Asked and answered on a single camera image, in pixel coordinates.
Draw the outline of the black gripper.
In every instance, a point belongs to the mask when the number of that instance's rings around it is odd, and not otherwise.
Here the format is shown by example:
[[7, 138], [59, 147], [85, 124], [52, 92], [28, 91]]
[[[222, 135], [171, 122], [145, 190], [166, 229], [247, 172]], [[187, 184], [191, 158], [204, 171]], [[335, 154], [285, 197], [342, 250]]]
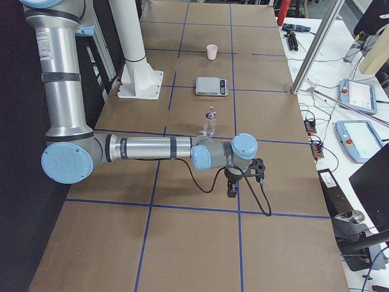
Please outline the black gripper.
[[238, 181], [243, 178], [242, 171], [238, 167], [224, 169], [227, 178], [227, 197], [236, 198], [238, 194]]

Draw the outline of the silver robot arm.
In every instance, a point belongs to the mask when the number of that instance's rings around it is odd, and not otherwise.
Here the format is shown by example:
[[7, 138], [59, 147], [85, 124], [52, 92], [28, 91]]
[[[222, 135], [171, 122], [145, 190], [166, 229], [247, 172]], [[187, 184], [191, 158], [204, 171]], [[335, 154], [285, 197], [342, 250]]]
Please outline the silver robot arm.
[[26, 21], [35, 29], [41, 79], [49, 110], [48, 145], [41, 156], [45, 174], [62, 184], [86, 179], [96, 166], [118, 159], [140, 161], [191, 158], [189, 171], [217, 169], [227, 178], [233, 198], [238, 181], [264, 180], [256, 139], [247, 133], [230, 142], [197, 137], [118, 137], [96, 134], [86, 123], [76, 33], [93, 31], [92, 1], [24, 1]]

